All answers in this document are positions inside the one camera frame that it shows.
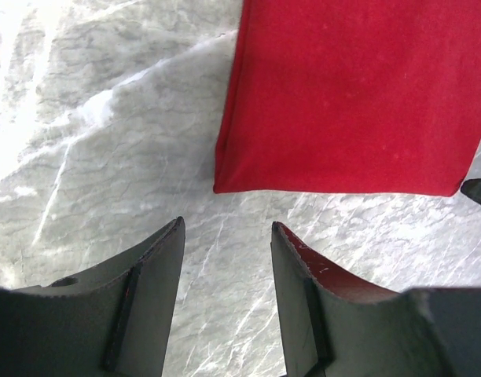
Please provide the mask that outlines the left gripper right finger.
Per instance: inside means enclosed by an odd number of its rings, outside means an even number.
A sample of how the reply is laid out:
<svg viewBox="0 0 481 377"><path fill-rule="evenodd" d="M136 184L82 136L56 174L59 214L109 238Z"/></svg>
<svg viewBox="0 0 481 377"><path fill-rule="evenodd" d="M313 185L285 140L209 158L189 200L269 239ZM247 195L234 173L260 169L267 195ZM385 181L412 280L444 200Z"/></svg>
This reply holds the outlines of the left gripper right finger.
<svg viewBox="0 0 481 377"><path fill-rule="evenodd" d="M274 222L271 254L289 376L481 376L481 287L397 293Z"/></svg>

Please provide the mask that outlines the red t shirt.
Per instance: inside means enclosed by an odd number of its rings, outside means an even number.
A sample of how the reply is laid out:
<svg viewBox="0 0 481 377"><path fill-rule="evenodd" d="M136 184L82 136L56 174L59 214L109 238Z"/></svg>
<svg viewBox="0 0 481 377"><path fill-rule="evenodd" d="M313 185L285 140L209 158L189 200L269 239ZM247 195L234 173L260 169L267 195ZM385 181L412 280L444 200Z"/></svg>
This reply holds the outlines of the red t shirt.
<svg viewBox="0 0 481 377"><path fill-rule="evenodd" d="M481 140L481 1L246 1L217 193L452 196Z"/></svg>

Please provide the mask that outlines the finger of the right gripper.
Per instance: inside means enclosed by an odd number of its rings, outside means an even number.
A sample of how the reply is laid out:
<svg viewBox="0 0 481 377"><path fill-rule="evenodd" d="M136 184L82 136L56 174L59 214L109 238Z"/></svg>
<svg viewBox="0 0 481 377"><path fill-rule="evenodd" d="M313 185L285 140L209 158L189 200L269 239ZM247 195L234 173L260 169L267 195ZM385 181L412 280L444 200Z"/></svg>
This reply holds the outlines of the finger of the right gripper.
<svg viewBox="0 0 481 377"><path fill-rule="evenodd" d="M465 181L461 186L461 193L481 206L481 178Z"/></svg>

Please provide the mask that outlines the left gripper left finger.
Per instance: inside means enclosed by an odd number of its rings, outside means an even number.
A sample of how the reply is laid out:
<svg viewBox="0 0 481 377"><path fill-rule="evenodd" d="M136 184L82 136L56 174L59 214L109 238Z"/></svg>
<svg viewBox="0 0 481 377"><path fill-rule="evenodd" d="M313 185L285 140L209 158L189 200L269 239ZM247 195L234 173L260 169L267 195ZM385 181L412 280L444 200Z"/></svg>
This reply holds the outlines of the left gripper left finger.
<svg viewBox="0 0 481 377"><path fill-rule="evenodd" d="M49 286L0 287L0 376L161 375L184 249L176 218Z"/></svg>

